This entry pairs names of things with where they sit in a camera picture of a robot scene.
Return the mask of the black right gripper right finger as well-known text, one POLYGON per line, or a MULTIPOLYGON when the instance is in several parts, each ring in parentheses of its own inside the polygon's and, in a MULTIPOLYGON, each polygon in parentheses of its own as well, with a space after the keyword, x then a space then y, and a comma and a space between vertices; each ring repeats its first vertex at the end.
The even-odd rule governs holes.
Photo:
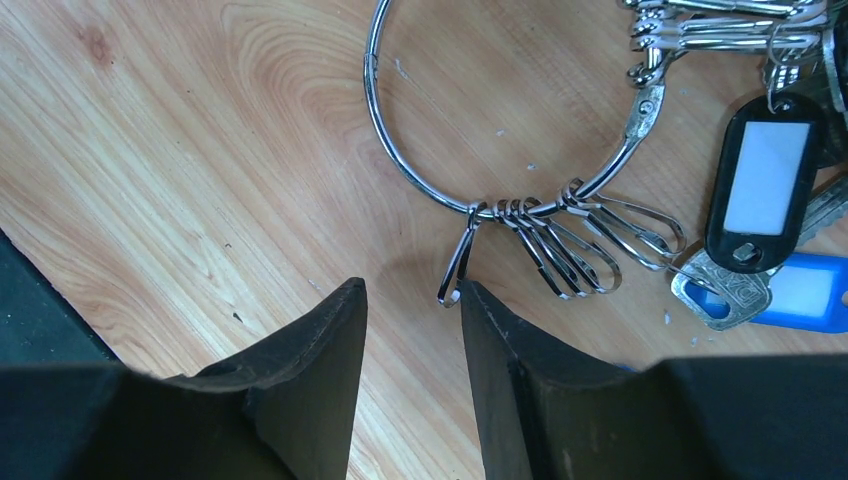
POLYGON ((476 281, 461 321, 489 479, 843 479, 847 358, 678 357, 632 372, 476 281))

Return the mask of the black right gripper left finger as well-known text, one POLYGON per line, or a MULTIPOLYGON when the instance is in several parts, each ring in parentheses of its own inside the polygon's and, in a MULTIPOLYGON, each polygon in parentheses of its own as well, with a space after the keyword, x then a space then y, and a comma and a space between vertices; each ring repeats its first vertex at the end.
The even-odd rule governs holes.
POLYGON ((118 363, 3 367, 5 479, 342 479, 365 281, 193 376, 118 363))

